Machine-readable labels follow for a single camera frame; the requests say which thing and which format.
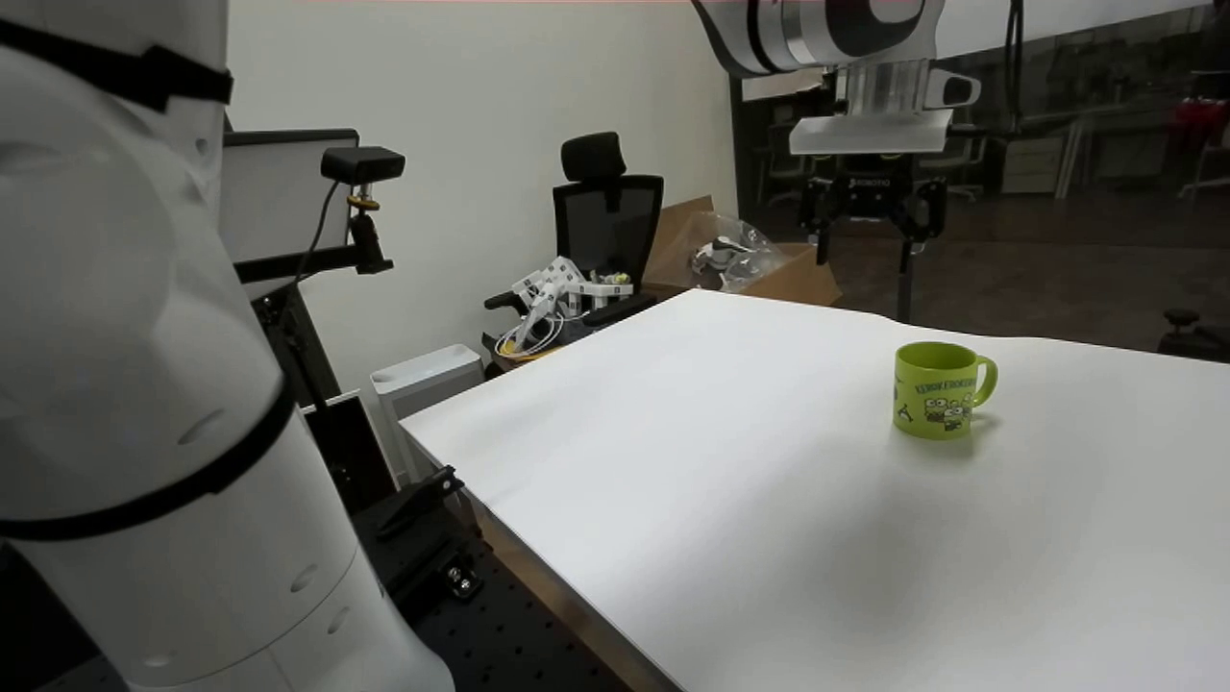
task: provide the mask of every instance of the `white wall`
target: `white wall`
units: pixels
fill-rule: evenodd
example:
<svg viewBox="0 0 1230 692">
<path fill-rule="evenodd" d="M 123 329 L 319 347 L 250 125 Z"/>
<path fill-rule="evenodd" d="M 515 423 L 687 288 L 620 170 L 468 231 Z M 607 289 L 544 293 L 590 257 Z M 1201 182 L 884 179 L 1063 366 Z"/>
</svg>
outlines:
<svg viewBox="0 0 1230 692">
<path fill-rule="evenodd" d="M 482 300 L 554 257 L 560 144 L 620 133 L 630 172 L 665 202 L 734 210 L 726 74 L 686 2 L 235 0 L 237 129 L 354 127 L 406 155 L 376 186 L 376 275 L 332 272 L 303 293 L 342 391 L 512 324 Z M 387 430 L 379 431 L 385 450 Z"/>
</svg>

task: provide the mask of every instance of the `white table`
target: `white table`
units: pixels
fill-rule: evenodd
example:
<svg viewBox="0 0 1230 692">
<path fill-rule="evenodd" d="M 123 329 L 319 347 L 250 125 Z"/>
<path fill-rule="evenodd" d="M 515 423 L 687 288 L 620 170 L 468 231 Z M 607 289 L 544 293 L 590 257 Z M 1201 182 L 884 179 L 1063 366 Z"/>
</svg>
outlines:
<svg viewBox="0 0 1230 692">
<path fill-rule="evenodd" d="M 927 338 L 970 440 L 891 425 Z M 694 290 L 403 425 L 690 692 L 1230 688 L 1225 366 Z"/>
</svg>

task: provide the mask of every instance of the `chair armrest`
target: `chair armrest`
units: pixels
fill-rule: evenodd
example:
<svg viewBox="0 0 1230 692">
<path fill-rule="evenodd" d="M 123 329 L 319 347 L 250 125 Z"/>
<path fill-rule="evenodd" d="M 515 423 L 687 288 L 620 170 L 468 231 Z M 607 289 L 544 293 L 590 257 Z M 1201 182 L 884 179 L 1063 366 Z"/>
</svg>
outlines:
<svg viewBox="0 0 1230 692">
<path fill-rule="evenodd" d="M 642 310 L 652 307 L 657 301 L 658 299 L 653 295 L 637 293 L 636 295 L 611 302 L 605 307 L 589 312 L 588 315 L 581 317 L 581 323 L 593 327 L 615 323 L 625 317 L 630 317 Z"/>
<path fill-rule="evenodd" d="M 529 307 L 526 307 L 525 302 L 522 302 L 522 299 L 518 297 L 517 294 L 513 293 L 512 290 L 506 290 L 499 295 L 492 295 L 491 297 L 487 297 L 486 300 L 482 301 L 482 306 L 487 307 L 488 310 L 498 310 L 499 307 L 513 307 L 517 310 L 517 313 L 522 316 L 529 313 Z"/>
</svg>

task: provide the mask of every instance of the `cardboard box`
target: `cardboard box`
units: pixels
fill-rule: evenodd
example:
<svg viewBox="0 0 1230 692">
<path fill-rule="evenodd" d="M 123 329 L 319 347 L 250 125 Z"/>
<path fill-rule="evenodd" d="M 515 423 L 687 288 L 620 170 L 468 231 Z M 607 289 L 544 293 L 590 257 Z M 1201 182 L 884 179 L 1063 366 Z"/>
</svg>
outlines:
<svg viewBox="0 0 1230 692">
<path fill-rule="evenodd" d="M 695 213 L 712 210 L 713 199 L 708 195 L 662 209 L 642 290 L 665 299 L 696 286 L 699 277 L 691 270 L 691 254 L 713 240 L 713 235 L 712 229 L 706 232 L 689 219 Z M 809 305 L 836 302 L 841 289 L 828 264 L 815 264 L 815 247 L 807 242 L 784 242 L 779 247 L 791 259 L 739 293 Z"/>
</svg>

